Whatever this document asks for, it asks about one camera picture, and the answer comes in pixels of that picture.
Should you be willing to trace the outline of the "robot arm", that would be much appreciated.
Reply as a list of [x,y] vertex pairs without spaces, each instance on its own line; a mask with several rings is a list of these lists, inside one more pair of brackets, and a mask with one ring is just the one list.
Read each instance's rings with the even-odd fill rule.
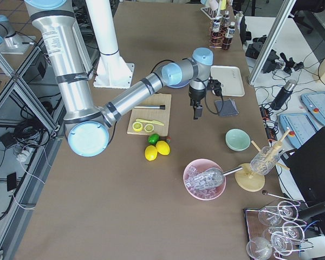
[[162,66],[132,84],[133,66],[120,56],[109,1],[87,1],[100,52],[95,86],[122,89],[119,96],[98,107],[88,84],[89,69],[81,54],[84,41],[71,1],[26,1],[25,5],[42,34],[63,98],[68,144],[80,156],[103,152],[109,144],[109,128],[162,87],[188,82],[200,90],[209,79],[213,52],[197,48],[190,58]]

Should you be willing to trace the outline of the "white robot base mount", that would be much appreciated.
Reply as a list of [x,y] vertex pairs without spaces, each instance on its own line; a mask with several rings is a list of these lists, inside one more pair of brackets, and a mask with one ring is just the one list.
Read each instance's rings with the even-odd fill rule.
[[134,64],[121,57],[109,1],[86,1],[100,59],[94,86],[128,89],[131,86]]

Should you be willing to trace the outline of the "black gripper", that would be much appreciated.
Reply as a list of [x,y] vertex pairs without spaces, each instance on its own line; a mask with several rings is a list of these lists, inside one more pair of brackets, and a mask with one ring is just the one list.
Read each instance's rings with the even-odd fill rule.
[[193,106],[193,119],[198,120],[202,116],[203,106],[201,105],[202,99],[205,97],[206,90],[194,89],[189,86],[188,95],[190,98],[190,106]]

